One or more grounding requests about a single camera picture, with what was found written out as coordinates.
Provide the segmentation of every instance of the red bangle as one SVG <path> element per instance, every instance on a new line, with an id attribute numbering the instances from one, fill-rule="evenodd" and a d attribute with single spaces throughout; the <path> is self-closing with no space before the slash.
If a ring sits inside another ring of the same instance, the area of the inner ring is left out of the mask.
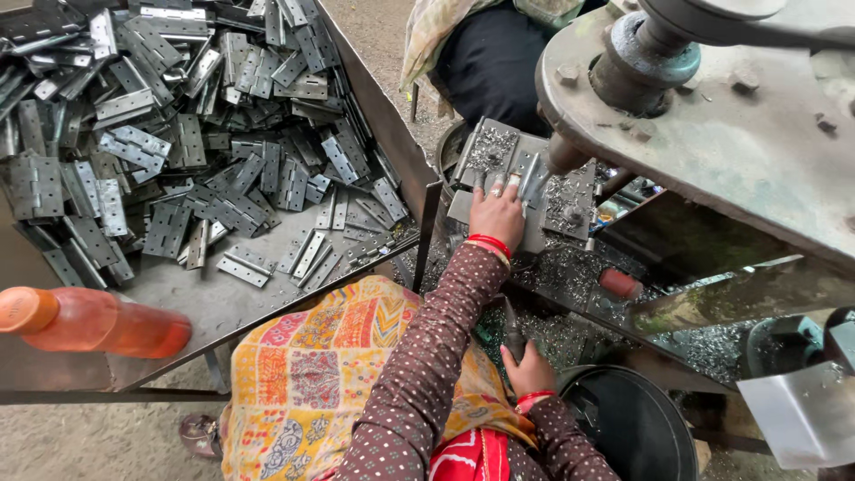
<path id="1" fill-rule="evenodd" d="M 544 395 L 555 395 L 555 391 L 547 390 L 547 391 L 535 391 L 533 393 L 528 393 L 528 394 L 522 396 L 521 398 L 517 399 L 516 404 L 522 404 L 523 402 L 528 401 L 529 399 L 533 399 L 535 397 L 541 397 Z"/>
<path id="2" fill-rule="evenodd" d="M 510 249 L 499 239 L 495 237 L 491 237 L 489 235 L 483 234 L 472 234 L 469 236 L 470 241 L 481 241 L 490 244 L 491 246 L 496 247 L 498 250 L 502 251 L 504 256 L 510 260 Z"/>

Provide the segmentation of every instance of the bottle cap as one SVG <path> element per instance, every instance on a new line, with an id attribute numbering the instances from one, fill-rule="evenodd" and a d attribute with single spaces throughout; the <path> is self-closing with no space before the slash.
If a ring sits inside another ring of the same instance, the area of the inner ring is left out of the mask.
<path id="1" fill-rule="evenodd" d="M 48 290 L 8 288 L 0 292 L 0 333 L 36 334 L 59 312 L 59 301 Z"/>

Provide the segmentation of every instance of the brown polka dot kurta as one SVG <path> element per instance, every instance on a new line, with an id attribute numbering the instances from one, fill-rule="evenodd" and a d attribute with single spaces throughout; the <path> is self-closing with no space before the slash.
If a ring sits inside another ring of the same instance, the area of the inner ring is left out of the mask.
<path id="1" fill-rule="evenodd" d="M 469 331 L 507 276 L 507 266 L 487 249 L 457 249 L 372 388 L 337 479 L 428 479 Z M 511 480 L 618 479 L 556 396 L 535 404 L 529 418 L 537 429 L 538 460 L 509 436 Z"/>

